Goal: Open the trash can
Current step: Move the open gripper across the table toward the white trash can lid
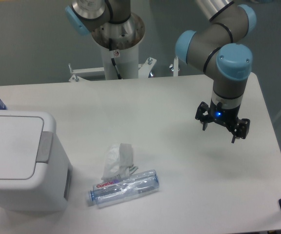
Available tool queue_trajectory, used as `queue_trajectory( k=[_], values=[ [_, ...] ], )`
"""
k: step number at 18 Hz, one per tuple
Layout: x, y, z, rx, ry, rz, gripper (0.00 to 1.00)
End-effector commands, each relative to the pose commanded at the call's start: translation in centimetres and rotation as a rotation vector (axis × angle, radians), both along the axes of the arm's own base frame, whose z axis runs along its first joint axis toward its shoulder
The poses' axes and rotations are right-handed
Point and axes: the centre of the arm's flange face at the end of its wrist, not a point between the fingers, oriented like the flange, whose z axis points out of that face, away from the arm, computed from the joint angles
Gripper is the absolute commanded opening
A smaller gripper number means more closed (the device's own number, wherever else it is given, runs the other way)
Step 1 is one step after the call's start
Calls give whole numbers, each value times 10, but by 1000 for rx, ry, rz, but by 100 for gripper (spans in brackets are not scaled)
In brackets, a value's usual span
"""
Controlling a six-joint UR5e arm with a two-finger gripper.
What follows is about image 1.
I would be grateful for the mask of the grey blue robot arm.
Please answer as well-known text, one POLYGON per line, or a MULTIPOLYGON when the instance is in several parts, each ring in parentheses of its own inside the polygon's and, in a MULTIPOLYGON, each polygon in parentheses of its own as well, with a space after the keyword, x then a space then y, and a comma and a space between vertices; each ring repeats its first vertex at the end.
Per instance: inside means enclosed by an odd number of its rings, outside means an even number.
MULTIPOLYGON (((175 54, 213 80, 210 104, 202 102, 195 118, 203 128, 209 123, 224 126, 233 139, 244 139, 250 121, 238 112, 253 56, 239 40, 256 26, 256 14, 247 5, 232 0, 199 0, 198 6, 210 22, 202 31, 182 33, 175 54)), ((91 35, 102 51, 106 79, 140 77, 138 46, 145 34, 142 19, 131 11, 128 0, 74 0, 66 16, 80 35, 91 35)))

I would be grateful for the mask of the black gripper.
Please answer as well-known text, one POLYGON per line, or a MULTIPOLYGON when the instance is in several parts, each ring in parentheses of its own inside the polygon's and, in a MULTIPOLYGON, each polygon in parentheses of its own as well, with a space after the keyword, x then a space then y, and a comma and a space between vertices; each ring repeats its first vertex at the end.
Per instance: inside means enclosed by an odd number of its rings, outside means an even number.
POLYGON ((203 125, 202 130, 205 131, 209 123, 217 123, 226 128, 233 128, 232 140, 234 143, 236 139, 246 139, 249 133, 250 119, 238 118, 240 104, 232 109, 224 109, 222 103, 219 102, 217 105, 211 101, 210 106, 205 102, 201 102, 197 108, 195 119, 199 120, 203 125))

